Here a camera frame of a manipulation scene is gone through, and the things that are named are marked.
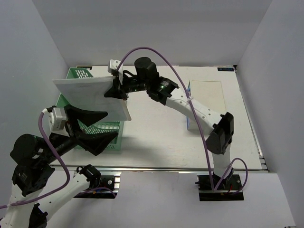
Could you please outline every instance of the green basket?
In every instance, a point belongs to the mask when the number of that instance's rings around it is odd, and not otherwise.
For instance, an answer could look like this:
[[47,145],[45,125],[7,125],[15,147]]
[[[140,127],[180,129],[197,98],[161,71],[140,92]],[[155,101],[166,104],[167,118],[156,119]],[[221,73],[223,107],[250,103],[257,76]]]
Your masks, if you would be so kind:
[[[67,79],[71,78],[86,78],[86,77],[93,77],[91,73],[84,68],[70,68],[67,74]],[[60,94],[56,106],[58,108],[63,108],[64,106],[68,105],[69,102],[66,98]],[[110,144],[106,147],[106,150],[115,150],[118,151],[121,148],[122,142],[122,135],[124,129],[124,121],[120,122],[97,122],[89,127],[85,126],[82,122],[78,121],[80,128],[86,134],[96,134],[96,133],[105,133],[105,132],[118,132],[118,136],[114,138]]]

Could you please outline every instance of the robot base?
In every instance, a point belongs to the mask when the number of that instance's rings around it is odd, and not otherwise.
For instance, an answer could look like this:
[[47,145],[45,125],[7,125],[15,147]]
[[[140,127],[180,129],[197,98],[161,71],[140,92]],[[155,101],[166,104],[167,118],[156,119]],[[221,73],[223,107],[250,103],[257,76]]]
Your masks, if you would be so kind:
[[200,201],[237,201],[244,200],[243,192],[234,194],[242,186],[241,179],[238,174],[231,176],[226,185],[221,185],[216,192],[211,190],[209,175],[198,176],[199,181],[199,200]]

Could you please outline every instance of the white paper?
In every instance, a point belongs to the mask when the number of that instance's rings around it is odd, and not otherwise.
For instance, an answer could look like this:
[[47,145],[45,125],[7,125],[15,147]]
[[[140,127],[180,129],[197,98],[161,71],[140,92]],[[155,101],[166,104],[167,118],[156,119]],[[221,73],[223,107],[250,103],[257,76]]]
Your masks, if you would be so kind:
[[107,76],[58,79],[53,82],[72,106],[89,111],[108,112],[102,122],[131,120],[124,100],[104,96],[112,87],[113,78]]

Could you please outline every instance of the gray wall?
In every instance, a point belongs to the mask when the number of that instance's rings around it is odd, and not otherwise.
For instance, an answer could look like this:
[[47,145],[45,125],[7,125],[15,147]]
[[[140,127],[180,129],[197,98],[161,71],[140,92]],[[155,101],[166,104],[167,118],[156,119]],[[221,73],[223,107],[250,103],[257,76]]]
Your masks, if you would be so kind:
[[277,172],[297,227],[304,228],[304,1],[274,0],[238,75],[266,163]]
[[[67,65],[31,0],[0,2],[0,204],[7,204],[16,166],[10,158],[24,133],[40,135],[38,116],[59,92],[51,79]],[[0,210],[0,218],[5,210]]]
[[106,65],[138,46],[180,66],[213,66],[239,62],[271,0],[33,2],[70,67]]

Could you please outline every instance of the plastic basket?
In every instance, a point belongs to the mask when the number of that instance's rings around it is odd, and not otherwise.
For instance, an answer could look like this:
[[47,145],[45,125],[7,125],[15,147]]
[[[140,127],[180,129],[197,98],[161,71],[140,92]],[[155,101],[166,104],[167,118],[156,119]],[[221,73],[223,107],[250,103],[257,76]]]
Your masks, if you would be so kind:
[[[71,78],[86,78],[86,77],[93,77],[91,73],[84,68],[70,68],[67,74],[67,79]],[[68,105],[69,102],[66,98],[60,94],[56,106],[59,108],[63,108],[64,106]],[[110,144],[107,146],[106,150],[120,150],[121,148],[121,141],[124,129],[124,121],[120,122],[97,122],[90,127],[85,126],[82,122],[78,121],[80,128],[86,134],[96,134],[96,133],[105,133],[105,132],[118,132],[118,136],[114,138]]]

